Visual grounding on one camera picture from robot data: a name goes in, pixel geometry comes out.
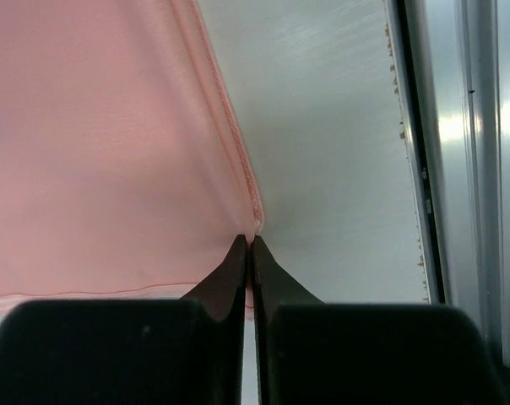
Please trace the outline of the pink satin napkin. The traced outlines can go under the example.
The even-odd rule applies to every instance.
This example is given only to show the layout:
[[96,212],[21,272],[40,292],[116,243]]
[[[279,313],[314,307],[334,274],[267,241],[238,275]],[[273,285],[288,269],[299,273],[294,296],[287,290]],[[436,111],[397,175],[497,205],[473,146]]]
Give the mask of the pink satin napkin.
[[0,1],[0,313],[184,294],[262,224],[194,1]]

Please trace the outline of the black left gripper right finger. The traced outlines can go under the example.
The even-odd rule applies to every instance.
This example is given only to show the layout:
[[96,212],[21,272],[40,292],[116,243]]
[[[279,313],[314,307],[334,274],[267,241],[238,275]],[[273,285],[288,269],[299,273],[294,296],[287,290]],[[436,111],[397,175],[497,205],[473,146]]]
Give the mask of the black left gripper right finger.
[[282,305],[318,305],[322,301],[277,263],[260,235],[254,238],[251,245],[250,282],[257,344],[259,402],[269,404],[272,393],[269,361],[276,357],[269,348],[269,326],[274,313]]

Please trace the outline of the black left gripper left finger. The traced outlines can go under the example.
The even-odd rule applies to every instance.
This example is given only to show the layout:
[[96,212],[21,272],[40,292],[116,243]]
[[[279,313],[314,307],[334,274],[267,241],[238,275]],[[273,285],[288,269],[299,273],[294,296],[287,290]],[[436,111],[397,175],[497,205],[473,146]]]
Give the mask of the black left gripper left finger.
[[182,296],[197,309],[188,366],[193,404],[241,402],[246,286],[247,240],[238,235],[222,263]]

